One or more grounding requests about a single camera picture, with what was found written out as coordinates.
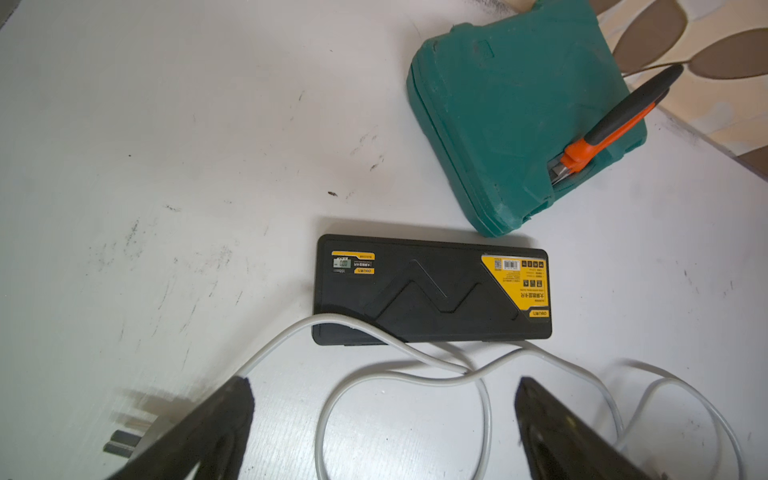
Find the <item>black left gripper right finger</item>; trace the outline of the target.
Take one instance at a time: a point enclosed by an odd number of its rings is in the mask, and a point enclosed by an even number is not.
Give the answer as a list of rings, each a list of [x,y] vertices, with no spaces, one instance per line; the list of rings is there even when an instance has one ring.
[[[648,477],[535,379],[521,379],[514,406],[533,479]]]

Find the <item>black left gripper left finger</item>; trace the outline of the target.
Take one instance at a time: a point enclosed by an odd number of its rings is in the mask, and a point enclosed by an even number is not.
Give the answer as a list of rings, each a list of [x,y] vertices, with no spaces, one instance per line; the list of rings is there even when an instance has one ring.
[[[113,479],[237,479],[253,421],[248,379],[234,376]]]

